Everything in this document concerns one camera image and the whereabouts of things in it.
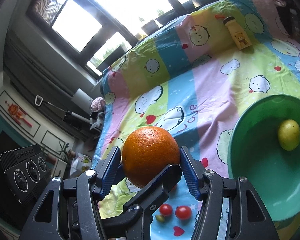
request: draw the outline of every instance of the orange fruit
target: orange fruit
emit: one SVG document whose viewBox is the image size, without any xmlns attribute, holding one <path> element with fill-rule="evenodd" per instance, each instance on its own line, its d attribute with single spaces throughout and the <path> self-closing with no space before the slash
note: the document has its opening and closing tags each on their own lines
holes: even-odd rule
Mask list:
<svg viewBox="0 0 300 240">
<path fill-rule="evenodd" d="M 143 188 L 167 164 L 179 164 L 176 140 L 165 129 L 146 126 L 132 132 L 122 149 L 123 170 L 133 185 Z"/>
</svg>

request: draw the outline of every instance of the pink cloth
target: pink cloth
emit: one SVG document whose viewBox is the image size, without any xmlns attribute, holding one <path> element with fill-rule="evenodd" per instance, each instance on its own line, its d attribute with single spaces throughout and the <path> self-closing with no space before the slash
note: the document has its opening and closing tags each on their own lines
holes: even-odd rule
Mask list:
<svg viewBox="0 0 300 240">
<path fill-rule="evenodd" d="M 93 112 L 102 111 L 105 108 L 106 102 L 104 98 L 96 98 L 91 104 L 91 110 Z"/>
</svg>

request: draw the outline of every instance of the colorful blanket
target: colorful blanket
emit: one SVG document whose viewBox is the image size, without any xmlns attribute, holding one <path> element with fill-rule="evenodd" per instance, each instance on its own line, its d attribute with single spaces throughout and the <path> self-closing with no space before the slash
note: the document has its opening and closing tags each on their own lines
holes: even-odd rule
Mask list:
<svg viewBox="0 0 300 240">
<path fill-rule="evenodd" d="M 234 16 L 253 46 L 239 51 L 217 14 Z M 135 129 L 156 125 L 206 168 L 228 177 L 228 143 L 245 109 L 273 94 L 300 98 L 300 44 L 288 37 L 271 0 L 223 0 L 130 50 L 105 71 L 102 88 L 106 117 L 93 167 L 112 146 L 122 149 Z M 101 217 L 119 215 L 138 190 L 128 179 L 113 186 L 99 203 Z M 184 178 L 167 203 L 188 205 L 193 215 L 186 222 L 154 219 L 151 239 L 190 239 L 202 204 Z M 224 199 L 218 239 L 225 237 L 227 213 Z M 289 239 L 300 214 L 275 225 L 280 238 Z"/>
</svg>

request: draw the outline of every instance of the green bowl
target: green bowl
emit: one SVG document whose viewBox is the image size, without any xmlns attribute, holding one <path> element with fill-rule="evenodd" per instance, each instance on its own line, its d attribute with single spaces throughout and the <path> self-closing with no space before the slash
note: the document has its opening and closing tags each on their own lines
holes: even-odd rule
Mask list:
<svg viewBox="0 0 300 240">
<path fill-rule="evenodd" d="M 283 120 L 300 126 L 300 99 L 272 95 L 251 105 L 237 121 L 228 148 L 230 178 L 246 176 L 273 221 L 300 212 L 300 144 L 282 149 L 277 129 Z"/>
</svg>

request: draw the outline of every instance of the metal bolt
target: metal bolt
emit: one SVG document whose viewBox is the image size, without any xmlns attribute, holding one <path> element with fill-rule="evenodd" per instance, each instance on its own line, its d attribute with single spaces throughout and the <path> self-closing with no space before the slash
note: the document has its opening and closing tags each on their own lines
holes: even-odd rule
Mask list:
<svg viewBox="0 0 300 240">
<path fill-rule="evenodd" d="M 214 175 L 214 171 L 213 171 L 213 170 L 206 170 L 206 171 L 205 171 L 205 174 L 206 174 L 207 176 L 213 176 L 213 175 Z"/>
<path fill-rule="evenodd" d="M 129 213 L 135 213 L 139 209 L 138 205 L 132 205 L 129 207 Z"/>
<path fill-rule="evenodd" d="M 58 176 L 52 178 L 52 182 L 59 182 L 60 180 L 61 178 Z"/>
<path fill-rule="evenodd" d="M 78 226 L 78 222 L 74 222 L 73 224 L 72 224 L 72 228 L 76 228 Z"/>
<path fill-rule="evenodd" d="M 241 177 L 239 178 L 239 180 L 240 180 L 241 182 L 243 182 L 243 183 L 248 182 L 248 179 L 247 179 L 246 177 L 244 177 L 244 176 L 241 176 Z"/>
<path fill-rule="evenodd" d="M 94 170 L 94 169 L 90 169 L 90 170 L 87 170 L 86 171 L 86 175 L 87 176 L 92 176 L 92 175 L 94 175 L 96 173 L 96 171 Z"/>
</svg>

